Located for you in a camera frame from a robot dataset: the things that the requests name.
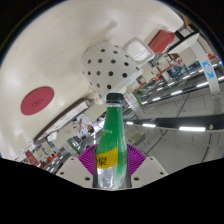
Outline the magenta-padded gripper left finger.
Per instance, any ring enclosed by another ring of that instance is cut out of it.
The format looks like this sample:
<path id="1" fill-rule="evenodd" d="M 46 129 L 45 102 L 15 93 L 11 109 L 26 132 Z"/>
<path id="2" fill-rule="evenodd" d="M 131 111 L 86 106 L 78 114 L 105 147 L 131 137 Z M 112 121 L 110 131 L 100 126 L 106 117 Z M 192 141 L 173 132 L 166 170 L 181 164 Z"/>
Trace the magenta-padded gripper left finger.
<path id="1" fill-rule="evenodd" d="M 96 174 L 96 145 L 87 148 L 79 156 L 71 156 L 56 175 L 81 187 L 93 187 Z"/>

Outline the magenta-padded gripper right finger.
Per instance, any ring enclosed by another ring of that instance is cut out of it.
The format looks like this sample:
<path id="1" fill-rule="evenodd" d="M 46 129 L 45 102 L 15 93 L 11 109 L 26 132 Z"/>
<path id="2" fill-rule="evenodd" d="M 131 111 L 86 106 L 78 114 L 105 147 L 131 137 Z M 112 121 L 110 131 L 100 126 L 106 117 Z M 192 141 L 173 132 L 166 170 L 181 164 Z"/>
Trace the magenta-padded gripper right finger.
<path id="1" fill-rule="evenodd" d="M 140 188 L 168 175 L 154 156 L 146 156 L 132 145 L 128 147 L 126 187 Z"/>

